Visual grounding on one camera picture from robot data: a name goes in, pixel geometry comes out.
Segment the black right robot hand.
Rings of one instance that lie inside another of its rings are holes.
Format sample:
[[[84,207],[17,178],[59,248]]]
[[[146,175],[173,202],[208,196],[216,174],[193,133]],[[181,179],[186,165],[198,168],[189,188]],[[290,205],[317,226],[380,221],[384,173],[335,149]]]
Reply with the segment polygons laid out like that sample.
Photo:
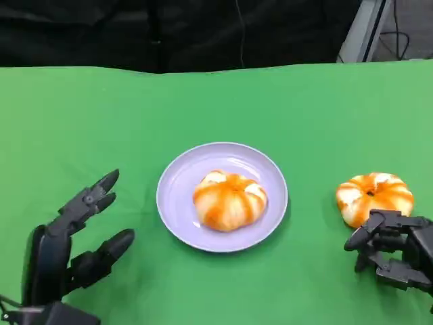
[[[431,220],[372,209],[369,219],[346,241],[344,250],[358,252],[355,272],[372,267],[384,284],[432,294]]]

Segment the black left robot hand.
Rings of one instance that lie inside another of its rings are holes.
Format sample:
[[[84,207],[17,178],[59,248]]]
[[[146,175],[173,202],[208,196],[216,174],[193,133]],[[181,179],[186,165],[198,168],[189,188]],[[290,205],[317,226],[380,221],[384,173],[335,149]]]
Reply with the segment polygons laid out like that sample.
[[[23,306],[60,301],[78,288],[92,286],[111,273],[112,266],[132,245],[135,232],[125,229],[104,241],[96,251],[70,256],[72,236],[85,228],[89,218],[115,201],[116,194],[111,189],[118,177],[117,169],[104,175],[62,206],[51,223],[38,225],[31,232],[22,278]]]

